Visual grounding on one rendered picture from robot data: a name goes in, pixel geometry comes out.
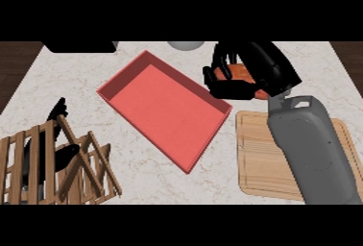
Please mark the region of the red cardboard box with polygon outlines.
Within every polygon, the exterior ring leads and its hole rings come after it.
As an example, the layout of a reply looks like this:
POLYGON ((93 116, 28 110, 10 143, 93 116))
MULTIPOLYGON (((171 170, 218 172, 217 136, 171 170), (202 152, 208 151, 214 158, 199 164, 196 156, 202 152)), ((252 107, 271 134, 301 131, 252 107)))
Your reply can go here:
POLYGON ((144 51, 97 94, 156 148, 188 173, 233 106, 144 51))

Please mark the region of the brown wooden slatted rack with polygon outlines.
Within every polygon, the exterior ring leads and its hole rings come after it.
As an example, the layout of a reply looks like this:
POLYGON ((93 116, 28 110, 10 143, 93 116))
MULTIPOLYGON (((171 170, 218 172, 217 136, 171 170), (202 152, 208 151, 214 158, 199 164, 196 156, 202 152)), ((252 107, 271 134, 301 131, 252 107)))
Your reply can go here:
POLYGON ((0 138, 0 205, 101 204, 122 195, 110 164, 110 145, 98 145, 93 132, 75 137, 65 117, 0 138), (38 184, 39 133, 45 133, 45 180, 38 184), (23 147, 29 147, 28 188, 22 187, 23 147), (54 152, 70 144, 79 153, 54 171, 54 152))

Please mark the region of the orange sweet potato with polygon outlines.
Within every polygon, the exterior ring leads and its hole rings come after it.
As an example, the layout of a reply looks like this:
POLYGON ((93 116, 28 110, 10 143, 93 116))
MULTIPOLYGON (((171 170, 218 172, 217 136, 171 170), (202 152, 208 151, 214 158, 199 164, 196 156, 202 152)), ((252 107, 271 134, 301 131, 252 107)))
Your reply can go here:
MULTIPOLYGON (((248 69, 242 63, 230 64, 228 68, 230 68, 234 80, 243 80, 249 84, 255 83, 255 81, 249 75, 248 69)), ((215 74, 215 77, 218 80, 225 79, 225 76, 224 76, 219 68, 214 69, 214 74, 215 74)), ((270 95, 261 89, 255 91, 255 99, 267 100, 268 98, 270 98, 270 95)))

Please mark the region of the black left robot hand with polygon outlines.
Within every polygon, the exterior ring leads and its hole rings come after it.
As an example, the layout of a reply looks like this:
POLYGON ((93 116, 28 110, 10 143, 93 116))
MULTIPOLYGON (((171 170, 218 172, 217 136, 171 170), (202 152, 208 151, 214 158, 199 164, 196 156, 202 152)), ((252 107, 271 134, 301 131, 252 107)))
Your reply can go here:
MULTIPOLYGON (((66 105, 65 98, 60 98, 54 104, 47 120, 56 120, 56 117, 66 116, 66 105)), ((28 171, 29 171, 29 147, 31 142, 26 142, 23 147, 23 158, 22 158, 22 187, 28 188, 28 171)), ((60 171, 69 164, 70 160, 79 153, 79 145, 70 144, 60 148, 54 152, 54 171, 60 171)), ((38 185, 45 180, 45 133, 39 133, 39 168, 38 168, 38 185)))

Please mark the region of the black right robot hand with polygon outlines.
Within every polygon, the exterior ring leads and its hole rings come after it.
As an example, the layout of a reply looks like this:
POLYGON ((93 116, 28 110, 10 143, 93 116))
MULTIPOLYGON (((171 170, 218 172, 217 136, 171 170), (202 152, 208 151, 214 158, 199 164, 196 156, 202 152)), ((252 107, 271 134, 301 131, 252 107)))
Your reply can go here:
POLYGON ((261 89, 270 97, 302 80, 290 62, 270 41, 219 41, 211 65, 202 68, 203 83, 217 99, 250 100, 261 89), (230 65, 240 59, 253 84, 233 78, 230 65))

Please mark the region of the grey round bowl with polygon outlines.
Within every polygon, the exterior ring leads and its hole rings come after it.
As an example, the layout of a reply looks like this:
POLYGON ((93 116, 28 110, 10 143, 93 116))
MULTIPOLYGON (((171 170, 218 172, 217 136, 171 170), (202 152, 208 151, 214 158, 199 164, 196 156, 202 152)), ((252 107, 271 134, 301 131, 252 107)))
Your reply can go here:
POLYGON ((196 50, 202 45, 202 41, 169 41, 168 45, 180 51, 196 50))

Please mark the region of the black appliance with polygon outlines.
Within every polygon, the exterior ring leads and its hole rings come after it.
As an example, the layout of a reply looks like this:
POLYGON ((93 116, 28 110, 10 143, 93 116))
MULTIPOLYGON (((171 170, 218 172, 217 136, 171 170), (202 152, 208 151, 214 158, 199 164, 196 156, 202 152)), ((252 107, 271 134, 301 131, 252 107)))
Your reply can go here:
POLYGON ((44 41, 53 53, 113 53, 116 41, 44 41))

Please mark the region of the pale wooden cutting board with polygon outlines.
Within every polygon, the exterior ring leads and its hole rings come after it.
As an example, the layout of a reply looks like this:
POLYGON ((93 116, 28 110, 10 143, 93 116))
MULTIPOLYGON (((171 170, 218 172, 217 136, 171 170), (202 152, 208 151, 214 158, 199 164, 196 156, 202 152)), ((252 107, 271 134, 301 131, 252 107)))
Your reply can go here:
MULTIPOLYGON (((302 201, 295 178, 267 125, 265 112, 236 113, 237 184, 248 195, 302 201)), ((363 163, 355 152, 348 129, 340 119, 332 119, 349 162, 357 191, 363 200, 363 163)))

